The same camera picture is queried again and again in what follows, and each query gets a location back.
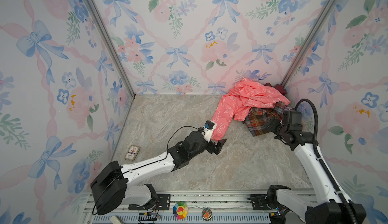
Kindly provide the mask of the plaid flannel cloth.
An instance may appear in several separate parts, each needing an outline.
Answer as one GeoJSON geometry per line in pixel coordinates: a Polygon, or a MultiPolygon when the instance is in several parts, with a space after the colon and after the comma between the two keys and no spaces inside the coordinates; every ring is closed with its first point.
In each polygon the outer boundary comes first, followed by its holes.
{"type": "Polygon", "coordinates": [[[281,121],[283,118],[283,111],[286,105],[284,102],[279,101],[274,108],[254,108],[249,110],[243,124],[248,128],[252,136],[260,136],[269,133],[270,131],[265,126],[266,122],[274,117],[281,121]]]}

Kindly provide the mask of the pink patterned cloth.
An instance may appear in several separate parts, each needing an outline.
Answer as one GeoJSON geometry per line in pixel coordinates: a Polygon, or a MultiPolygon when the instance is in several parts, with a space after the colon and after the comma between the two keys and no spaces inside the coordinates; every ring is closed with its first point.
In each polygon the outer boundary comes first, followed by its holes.
{"type": "Polygon", "coordinates": [[[278,102],[283,102],[285,105],[291,103],[277,89],[244,77],[221,97],[212,117],[212,121],[217,124],[212,140],[221,140],[232,120],[244,121],[252,107],[273,109],[278,102]]]}

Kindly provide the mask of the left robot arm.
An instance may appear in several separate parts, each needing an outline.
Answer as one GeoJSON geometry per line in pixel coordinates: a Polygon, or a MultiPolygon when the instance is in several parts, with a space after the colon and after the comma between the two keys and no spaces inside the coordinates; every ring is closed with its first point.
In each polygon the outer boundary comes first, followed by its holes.
{"type": "Polygon", "coordinates": [[[176,143],[166,152],[154,158],[120,165],[110,162],[92,181],[94,198],[93,215],[103,216],[122,204],[133,205],[144,210],[156,206],[158,194],[151,184],[140,182],[163,173],[169,173],[187,166],[197,155],[207,151],[218,155],[225,139],[214,142],[211,133],[191,132],[184,141],[176,143]]]}

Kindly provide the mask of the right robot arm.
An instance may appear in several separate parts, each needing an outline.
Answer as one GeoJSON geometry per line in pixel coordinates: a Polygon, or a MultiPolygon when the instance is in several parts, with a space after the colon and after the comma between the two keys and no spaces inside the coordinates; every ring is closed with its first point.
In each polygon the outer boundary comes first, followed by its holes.
{"type": "Polygon", "coordinates": [[[302,130],[301,113],[286,110],[279,120],[270,117],[266,128],[295,153],[307,173],[316,203],[301,197],[290,188],[271,185],[267,191],[267,206],[272,210],[285,208],[297,214],[307,224],[360,224],[366,210],[355,203],[335,179],[311,132],[302,130]]]}

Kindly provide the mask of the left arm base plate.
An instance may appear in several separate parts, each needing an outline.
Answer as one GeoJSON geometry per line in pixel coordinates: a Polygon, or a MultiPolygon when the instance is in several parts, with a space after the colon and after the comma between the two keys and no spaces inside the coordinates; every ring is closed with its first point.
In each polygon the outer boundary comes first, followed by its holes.
{"type": "Polygon", "coordinates": [[[170,194],[157,194],[156,197],[151,197],[144,205],[135,205],[130,204],[128,206],[129,210],[138,210],[138,211],[152,211],[152,210],[169,210],[171,204],[171,195],[170,194]]]}

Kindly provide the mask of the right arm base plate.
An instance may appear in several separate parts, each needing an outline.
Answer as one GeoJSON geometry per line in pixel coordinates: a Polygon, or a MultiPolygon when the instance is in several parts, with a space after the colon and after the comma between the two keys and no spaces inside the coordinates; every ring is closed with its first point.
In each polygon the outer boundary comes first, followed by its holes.
{"type": "Polygon", "coordinates": [[[251,203],[253,210],[272,210],[268,205],[267,194],[251,194],[247,200],[251,203]]]}

